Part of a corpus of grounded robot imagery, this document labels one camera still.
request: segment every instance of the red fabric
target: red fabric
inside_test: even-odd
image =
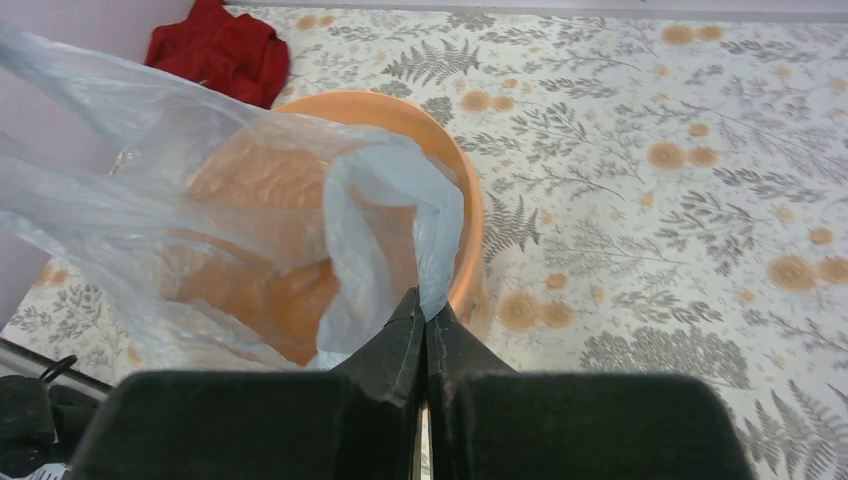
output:
[[[196,0],[188,18],[153,30],[145,65],[245,103],[270,108],[289,74],[289,48],[274,29],[233,17],[223,0]]]

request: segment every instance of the patterned surface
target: patterned surface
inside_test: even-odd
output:
[[[373,89],[458,137],[505,360],[695,375],[761,478],[848,479],[848,27],[234,10],[290,44],[278,102]],[[60,260],[2,335],[141,367]]]

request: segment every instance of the orange plastic basin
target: orange plastic basin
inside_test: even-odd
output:
[[[350,125],[374,125],[415,140],[457,176],[465,197],[465,231],[448,301],[475,335],[488,334],[488,292],[483,272],[483,195],[480,181],[453,137],[427,112],[381,93],[335,91],[294,100],[274,109]]]

